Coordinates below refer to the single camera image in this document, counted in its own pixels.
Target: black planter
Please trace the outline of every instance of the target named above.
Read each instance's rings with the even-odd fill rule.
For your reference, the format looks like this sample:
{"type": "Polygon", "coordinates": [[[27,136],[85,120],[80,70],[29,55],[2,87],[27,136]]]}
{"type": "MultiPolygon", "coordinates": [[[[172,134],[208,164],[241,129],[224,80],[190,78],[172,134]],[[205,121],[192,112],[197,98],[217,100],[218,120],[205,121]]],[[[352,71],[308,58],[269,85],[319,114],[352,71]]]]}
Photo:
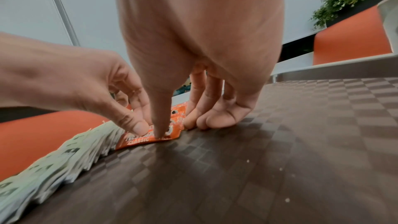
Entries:
{"type": "Polygon", "coordinates": [[[338,17],[336,19],[326,22],[326,26],[330,27],[342,20],[345,20],[346,18],[349,18],[357,13],[360,13],[366,9],[369,9],[379,4],[381,1],[383,0],[364,0],[358,2],[354,7],[343,8],[337,13],[338,17]]]}

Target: brown table surface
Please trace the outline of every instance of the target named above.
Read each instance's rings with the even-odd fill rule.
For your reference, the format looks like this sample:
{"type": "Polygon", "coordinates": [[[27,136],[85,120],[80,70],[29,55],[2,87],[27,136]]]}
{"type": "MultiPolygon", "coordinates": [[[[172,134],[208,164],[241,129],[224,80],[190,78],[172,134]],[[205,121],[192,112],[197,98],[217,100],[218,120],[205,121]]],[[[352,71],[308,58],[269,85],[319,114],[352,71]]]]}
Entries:
{"type": "Polygon", "coordinates": [[[19,223],[398,223],[397,87],[269,84],[237,126],[115,152],[19,223]]]}

